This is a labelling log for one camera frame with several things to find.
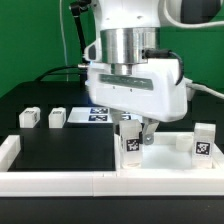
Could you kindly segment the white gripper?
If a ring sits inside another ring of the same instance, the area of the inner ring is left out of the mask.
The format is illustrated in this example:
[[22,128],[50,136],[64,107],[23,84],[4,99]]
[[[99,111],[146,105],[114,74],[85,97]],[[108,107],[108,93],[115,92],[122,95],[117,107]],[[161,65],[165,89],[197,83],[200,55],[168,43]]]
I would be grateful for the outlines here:
[[122,63],[102,60],[100,44],[97,40],[85,49],[92,102],[112,108],[115,134],[120,134],[123,111],[147,117],[143,119],[143,143],[151,145],[158,121],[180,120],[187,112],[182,59],[171,50],[147,48],[142,51],[144,61],[132,63],[125,72]]

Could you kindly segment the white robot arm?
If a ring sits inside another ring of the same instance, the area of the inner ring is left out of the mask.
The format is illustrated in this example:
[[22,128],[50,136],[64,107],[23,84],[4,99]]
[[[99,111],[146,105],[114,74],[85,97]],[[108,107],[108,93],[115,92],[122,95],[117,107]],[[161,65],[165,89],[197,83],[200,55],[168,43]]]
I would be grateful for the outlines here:
[[154,141],[161,122],[182,119],[192,90],[220,94],[184,78],[181,57],[159,47],[162,27],[200,29],[224,26],[214,21],[224,0],[76,0],[73,17],[92,10],[96,39],[83,45],[93,103],[143,117],[144,144]]

